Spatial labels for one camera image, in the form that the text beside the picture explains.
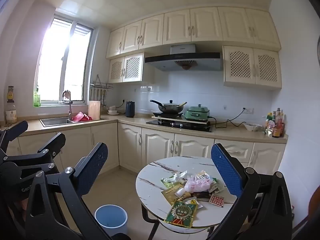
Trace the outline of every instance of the blue gripper pad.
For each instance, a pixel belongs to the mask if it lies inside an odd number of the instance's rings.
[[[223,148],[221,144],[215,144],[212,146],[211,159],[218,169],[230,194],[236,195],[239,198],[243,190],[242,179],[220,147]]]
[[[104,143],[98,143],[84,160],[79,161],[73,175],[78,196],[81,197],[89,193],[107,158],[107,146]]]

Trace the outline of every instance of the black electric kettle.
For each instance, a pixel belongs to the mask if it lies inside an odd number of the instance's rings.
[[[128,101],[125,106],[125,116],[126,117],[134,117],[134,102]]]

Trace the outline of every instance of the cabinet door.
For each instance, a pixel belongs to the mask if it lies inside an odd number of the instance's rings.
[[[211,158],[214,139],[175,134],[173,156],[197,156]]]
[[[282,87],[279,54],[274,51],[253,49],[256,81],[259,85]]]
[[[217,7],[190,10],[192,41],[222,41]]]
[[[110,60],[109,83],[122,82],[124,69],[124,57]]]
[[[110,33],[107,58],[120,54],[124,27]]]
[[[164,15],[142,20],[139,49],[162,45]]]
[[[173,156],[174,133],[142,129],[142,164]]]
[[[216,139],[214,143],[221,143],[226,151],[237,158],[241,163],[249,163],[253,142],[239,142]]]
[[[190,10],[164,14],[163,44],[191,41]]]
[[[246,9],[254,43],[281,49],[278,33],[269,12]]]
[[[92,150],[90,127],[62,131],[66,144],[61,150],[60,158],[63,168],[75,167],[79,160]]]
[[[121,53],[139,49],[141,23],[142,21],[138,21],[124,27]]]
[[[218,7],[224,41],[254,43],[245,9]]]
[[[99,142],[105,143],[108,147],[108,158],[103,165],[100,174],[119,166],[117,123],[92,126],[91,135],[92,147],[95,147]]]
[[[6,154],[8,156],[21,155],[18,138],[15,138],[12,142],[9,142]]]
[[[54,136],[56,136],[55,132],[18,137],[22,155],[37,153]],[[54,163],[60,172],[63,171],[61,152],[55,156]]]
[[[122,82],[142,80],[143,53],[124,58],[124,76]]]
[[[255,84],[253,49],[223,47],[225,82]]]
[[[123,166],[136,173],[139,173],[142,169],[141,132],[141,127],[118,123],[120,166]]]
[[[257,173],[273,175],[279,168],[285,144],[254,143],[249,167]]]

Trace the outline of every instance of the range hood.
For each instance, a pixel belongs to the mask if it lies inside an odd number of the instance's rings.
[[[170,55],[145,58],[145,63],[161,71],[221,71],[222,62],[220,52],[196,53],[195,44],[171,46]]]

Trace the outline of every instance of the wall outlet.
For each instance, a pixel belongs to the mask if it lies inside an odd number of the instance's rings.
[[[244,114],[253,114],[253,108],[245,108],[243,113]]]

